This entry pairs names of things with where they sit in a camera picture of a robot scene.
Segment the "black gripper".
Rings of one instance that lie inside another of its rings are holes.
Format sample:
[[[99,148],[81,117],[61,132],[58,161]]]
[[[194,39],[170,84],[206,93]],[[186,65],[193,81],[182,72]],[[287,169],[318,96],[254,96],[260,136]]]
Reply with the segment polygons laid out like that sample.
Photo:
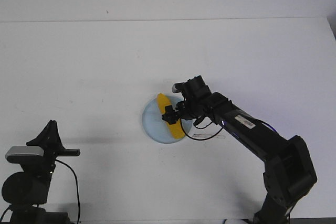
[[[182,94],[184,101],[176,106],[181,118],[191,120],[208,117],[210,108],[207,100],[212,94],[200,75],[184,82],[184,93]],[[180,118],[175,113],[172,105],[165,106],[162,120],[169,125],[176,124]]]
[[[51,130],[54,150],[45,150],[49,144]],[[39,146],[44,150],[44,156],[49,157],[77,157],[80,155],[80,149],[66,149],[63,146],[55,120],[50,120],[36,138],[26,142],[26,146]]]

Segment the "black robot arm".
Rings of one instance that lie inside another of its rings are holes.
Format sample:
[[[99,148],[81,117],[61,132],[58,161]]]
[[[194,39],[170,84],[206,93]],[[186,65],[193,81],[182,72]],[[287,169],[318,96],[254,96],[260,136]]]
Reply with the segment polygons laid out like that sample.
[[[317,182],[303,138],[298,135],[289,140],[283,138],[267,123],[252,117],[227,97],[211,92],[201,76],[176,83],[172,90],[181,93],[184,99],[175,108],[165,106],[164,121],[173,124],[184,119],[199,124],[209,118],[263,161],[267,195],[252,223],[290,223],[294,206]]]
[[[52,175],[59,157],[76,157],[79,149],[66,149],[57,122],[50,120],[36,138],[25,145],[12,146],[5,159],[21,166],[2,185],[2,198],[12,212],[9,223],[71,223],[67,212],[47,212]]]

